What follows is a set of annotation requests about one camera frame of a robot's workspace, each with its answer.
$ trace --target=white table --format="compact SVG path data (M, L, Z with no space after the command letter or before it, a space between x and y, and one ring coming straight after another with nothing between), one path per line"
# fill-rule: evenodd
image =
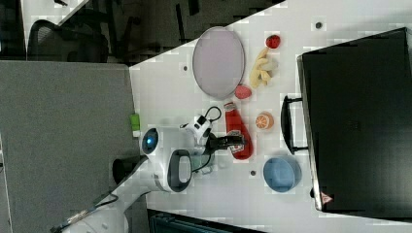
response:
M315 29L321 21L324 27ZM194 175L187 190L179 194L148 194L149 209L192 216L266 232L411 232L412 224L329 215L316 211L309 196L312 187L307 151L296 154L302 169L302 181L291 192L279 194L265 184L264 162L288 151L280 131L280 111L287 93L299 95L296 58L308 51L354 40L370 34L412 27L410 0L288 0L261 13L247 17L227 28L235 31L244 46L246 70L244 83L265 38L279 34L282 44L269 57L279 62L271 86L254 91L250 100L239 101L244 121L255 141L256 151L245 162L236 161L228 153L217 154L215 171ZM180 125L195 114L205 113L213 105L222 107L196 85L191 71L195 42L131 67L131 80L136 112L141 116L142 130L154 125ZM303 112L294 104L294 137L298 146L305 146ZM255 118L260 111L275 116L275 129L259 133ZM224 117L214 131L224 135ZM250 171L257 171L252 177Z
M20 0L23 18L24 41L27 48L30 29L39 19L61 25L67 18L79 10L88 0L63 0L68 6L63 7L53 0Z

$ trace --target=red ketchup bottle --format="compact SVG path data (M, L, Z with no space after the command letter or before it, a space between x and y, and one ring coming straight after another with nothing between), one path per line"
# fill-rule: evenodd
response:
M239 111L237 111L236 105L233 102L225 104L224 111L227 136L243 135L245 139L245 145L230 146L233 157L236 159L248 159L254 152L254 145L248 129L243 123L242 117L240 117Z

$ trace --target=blue bowl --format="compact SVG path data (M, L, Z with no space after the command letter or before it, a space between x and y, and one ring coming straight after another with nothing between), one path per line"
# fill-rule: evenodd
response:
M267 185L277 192L287 192L301 179L299 164L291 155L281 155L266 161L263 176Z

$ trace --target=white robot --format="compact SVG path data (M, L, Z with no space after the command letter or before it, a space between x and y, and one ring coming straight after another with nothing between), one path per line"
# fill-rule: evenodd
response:
M124 211L140 196L151 191L181 192L188 187L192 172L205 167L216 150L244 145L241 136L216 138L212 122L199 115L186 125L148 130L141 141L146 154L131 175L96 206L84 210L51 229L51 233L127 233L128 222ZM193 156L209 155L209 160L192 170Z

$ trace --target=black chair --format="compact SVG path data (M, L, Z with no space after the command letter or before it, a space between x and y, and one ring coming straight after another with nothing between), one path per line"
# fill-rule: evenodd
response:
M30 30L28 60L105 63L108 54L106 37L87 24L78 27L69 21L57 26L38 20Z

